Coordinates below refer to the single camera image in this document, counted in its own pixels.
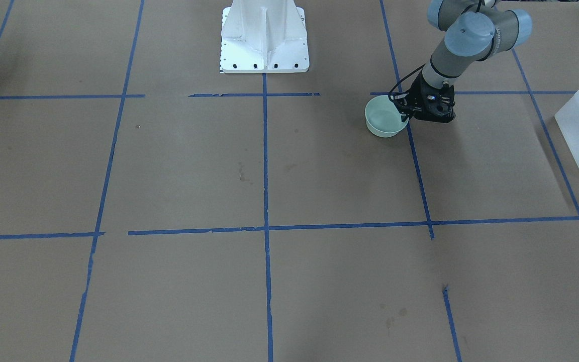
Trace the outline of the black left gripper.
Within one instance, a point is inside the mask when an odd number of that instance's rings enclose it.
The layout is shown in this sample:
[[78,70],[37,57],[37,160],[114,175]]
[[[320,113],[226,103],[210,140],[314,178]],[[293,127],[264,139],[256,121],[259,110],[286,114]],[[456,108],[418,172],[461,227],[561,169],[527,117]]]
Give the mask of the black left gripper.
[[448,123],[455,119],[455,89],[453,85],[443,84],[433,87],[425,81],[421,72],[413,80],[407,91],[400,92],[400,80],[393,87],[393,105],[404,121],[418,119],[427,122]]

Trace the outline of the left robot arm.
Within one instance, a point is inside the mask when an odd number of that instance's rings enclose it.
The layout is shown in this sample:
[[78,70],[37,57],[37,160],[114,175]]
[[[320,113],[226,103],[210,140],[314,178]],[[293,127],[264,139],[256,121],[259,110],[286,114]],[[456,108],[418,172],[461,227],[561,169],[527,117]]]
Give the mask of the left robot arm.
[[396,87],[389,101],[401,122],[411,119],[448,123],[455,118],[458,78],[474,62],[483,62],[528,41],[533,21],[525,10],[497,10],[496,1],[432,1],[428,22],[444,32],[430,59],[412,71],[415,76],[404,92]]

